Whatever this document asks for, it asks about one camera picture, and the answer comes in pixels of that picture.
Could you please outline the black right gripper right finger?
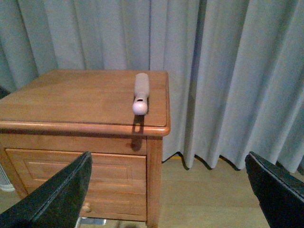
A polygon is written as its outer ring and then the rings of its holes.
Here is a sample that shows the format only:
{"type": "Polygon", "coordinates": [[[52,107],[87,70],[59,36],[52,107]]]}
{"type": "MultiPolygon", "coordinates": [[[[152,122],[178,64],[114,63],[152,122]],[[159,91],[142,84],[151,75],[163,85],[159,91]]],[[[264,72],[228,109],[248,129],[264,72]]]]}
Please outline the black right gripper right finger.
{"type": "Polygon", "coordinates": [[[250,152],[246,171],[271,228],[304,226],[304,183],[260,155],[250,152]]]}

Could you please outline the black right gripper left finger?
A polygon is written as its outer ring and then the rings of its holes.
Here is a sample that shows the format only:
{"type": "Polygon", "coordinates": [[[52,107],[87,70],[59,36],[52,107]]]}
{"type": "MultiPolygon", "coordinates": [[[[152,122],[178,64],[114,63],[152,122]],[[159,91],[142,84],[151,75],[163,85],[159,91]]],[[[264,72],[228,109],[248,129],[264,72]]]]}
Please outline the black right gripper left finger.
{"type": "Polygon", "coordinates": [[[2,228],[74,228],[92,172],[85,152],[0,215],[2,228]]]}

